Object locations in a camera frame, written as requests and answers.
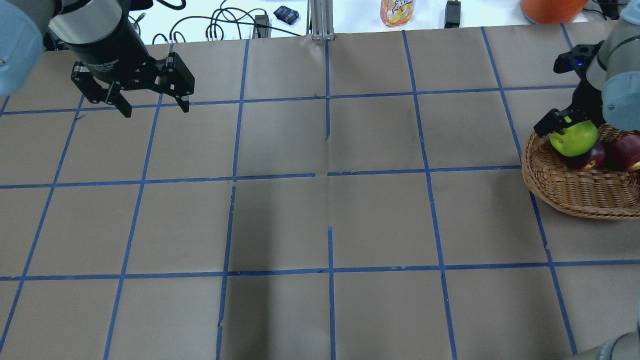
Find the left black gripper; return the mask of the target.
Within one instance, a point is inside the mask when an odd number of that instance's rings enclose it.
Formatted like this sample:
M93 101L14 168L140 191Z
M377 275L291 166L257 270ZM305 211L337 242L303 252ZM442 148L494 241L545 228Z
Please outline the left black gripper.
M78 57L71 81L87 100L102 101L129 119L132 107L121 92L151 90L173 98L183 113L190 111L195 76L176 52L153 58L135 30L112 30L89 43L74 40L70 50Z

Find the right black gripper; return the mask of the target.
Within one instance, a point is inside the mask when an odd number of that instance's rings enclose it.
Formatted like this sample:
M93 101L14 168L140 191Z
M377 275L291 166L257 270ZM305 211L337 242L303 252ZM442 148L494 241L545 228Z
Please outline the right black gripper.
M597 55L603 44L578 44L570 51L558 55L553 65L554 73L574 72L579 83L567 108L553 108L535 123L533 130L539 138L551 133L564 135L566 129L584 121L592 121L595 126L605 123L602 115L602 91L596 88L596 80L588 79L590 66L593 63L599 64Z

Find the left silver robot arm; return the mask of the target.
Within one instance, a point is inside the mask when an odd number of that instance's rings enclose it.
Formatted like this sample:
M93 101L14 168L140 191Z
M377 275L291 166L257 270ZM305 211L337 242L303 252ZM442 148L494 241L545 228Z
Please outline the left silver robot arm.
M3 0L1 2L1 96L25 84L44 52L48 30L76 54L70 79L93 104L114 106L130 117L124 91L149 90L174 98L185 113L195 77L180 55L149 53L130 22L129 0Z

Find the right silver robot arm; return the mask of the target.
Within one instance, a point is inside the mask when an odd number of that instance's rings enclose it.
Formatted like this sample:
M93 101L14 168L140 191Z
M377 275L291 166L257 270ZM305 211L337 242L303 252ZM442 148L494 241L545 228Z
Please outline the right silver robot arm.
M553 71L574 72L579 84L571 104L551 109L534 125L544 138L584 121L608 124L624 132L640 129L640 5L631 0L606 39L578 44L558 55Z

